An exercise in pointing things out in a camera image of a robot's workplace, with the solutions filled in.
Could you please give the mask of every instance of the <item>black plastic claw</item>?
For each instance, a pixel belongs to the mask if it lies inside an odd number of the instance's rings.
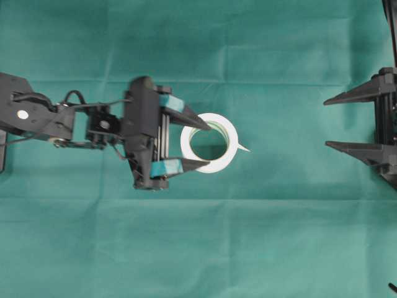
[[[175,124],[195,127],[196,129],[210,130],[211,127],[205,123],[192,109],[185,105],[182,112],[178,112],[169,108],[164,109],[165,113],[171,116],[170,121]]]
[[[397,165],[397,147],[382,144],[327,141],[326,145],[362,161],[368,166]]]
[[[370,81],[350,91],[324,101],[325,106],[331,104],[347,104],[351,102],[371,102],[382,94],[396,92],[393,73],[377,74]]]
[[[194,171],[195,169],[201,168],[202,166],[208,165],[209,161],[201,160],[187,160],[186,158],[181,158],[182,168],[184,172]]]

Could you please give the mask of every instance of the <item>black wire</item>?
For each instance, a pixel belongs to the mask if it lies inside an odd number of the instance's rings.
[[[53,106],[51,100],[48,97],[46,97],[46,95],[41,94],[41,93],[32,92],[32,93],[25,93],[25,94],[17,94],[12,98],[13,101],[17,101],[17,102],[18,101],[27,101],[29,99],[36,99],[39,102],[45,102],[48,109],[50,109],[51,111],[55,110],[55,107]]]
[[[43,131],[50,124],[60,120],[61,117],[64,116],[65,112],[68,111],[69,109],[79,109],[79,108],[82,108],[82,107],[83,108],[90,108],[90,107],[100,107],[100,106],[111,106],[113,104],[118,104],[118,103],[121,103],[121,102],[131,102],[131,101],[129,101],[128,99],[122,99],[122,100],[119,100],[119,101],[113,101],[113,102],[107,102],[107,103],[98,102],[97,104],[76,104],[74,106],[67,107],[65,110],[62,110],[59,114],[57,114],[54,118],[52,118],[52,120],[50,120],[49,123],[43,125],[43,127],[41,129],[39,129],[37,133],[35,133],[35,134],[33,134],[33,135],[29,136],[29,137],[19,138],[17,140],[13,140],[13,141],[10,141],[10,142],[4,143],[4,144],[0,144],[0,147],[9,146],[9,145],[12,145],[12,144],[15,144],[15,143],[20,143],[20,142],[24,142],[24,141],[27,141],[27,140],[31,140],[33,138],[37,138],[38,136],[40,136],[43,133]]]
[[[68,93],[66,93],[65,98],[60,102],[60,104],[66,104],[69,101],[69,98],[72,94],[77,95],[77,97],[80,101],[80,104],[87,104],[86,101],[84,100],[84,96],[78,90],[70,90]],[[88,115],[89,109],[85,109],[84,111]]]
[[[116,151],[117,156],[121,159],[121,160],[128,160],[131,161],[132,163],[134,163],[135,166],[138,166],[138,163],[136,162],[136,160],[123,156],[120,151],[117,149],[117,147],[115,145],[112,145],[112,147],[114,148],[114,150]],[[143,175],[137,170],[137,169],[133,169],[133,171],[138,174],[139,176],[143,177]]]
[[[397,287],[394,284],[392,284],[391,282],[389,282],[389,288],[391,290],[393,290],[395,293],[397,293]]]

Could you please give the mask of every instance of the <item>white dot sticker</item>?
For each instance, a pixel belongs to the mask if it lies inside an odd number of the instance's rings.
[[[19,110],[17,112],[17,116],[19,119],[25,120],[29,118],[29,114],[25,110]]]

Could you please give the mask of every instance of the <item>screw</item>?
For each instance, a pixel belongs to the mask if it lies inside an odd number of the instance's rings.
[[[109,122],[102,120],[99,122],[99,126],[101,126],[103,129],[109,129],[110,128],[110,124]]]

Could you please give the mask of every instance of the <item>metal rod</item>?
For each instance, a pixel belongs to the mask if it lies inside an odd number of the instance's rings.
[[[169,115],[166,116],[166,158],[169,153]]]
[[[166,116],[161,115],[161,159],[166,157]]]
[[[157,147],[156,147],[156,150],[157,150],[157,160],[158,161],[160,160],[160,146],[161,146],[160,138],[161,138],[161,126],[159,126],[159,130],[158,130],[158,134],[157,134]]]

